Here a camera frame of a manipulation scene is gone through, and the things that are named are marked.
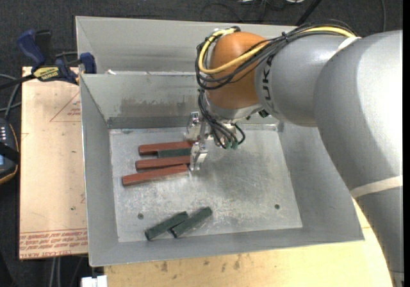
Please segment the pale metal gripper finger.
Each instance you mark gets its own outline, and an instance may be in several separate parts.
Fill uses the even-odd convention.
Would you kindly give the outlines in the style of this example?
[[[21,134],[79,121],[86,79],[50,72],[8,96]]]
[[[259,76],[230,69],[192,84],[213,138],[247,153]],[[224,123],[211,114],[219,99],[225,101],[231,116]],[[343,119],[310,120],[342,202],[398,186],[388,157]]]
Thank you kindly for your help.
[[[190,170],[196,171],[199,170],[206,159],[208,150],[204,144],[195,143],[192,145],[190,151]]]
[[[186,139],[194,140],[198,139],[201,130],[201,115],[198,111],[193,111],[190,114],[186,127]]]

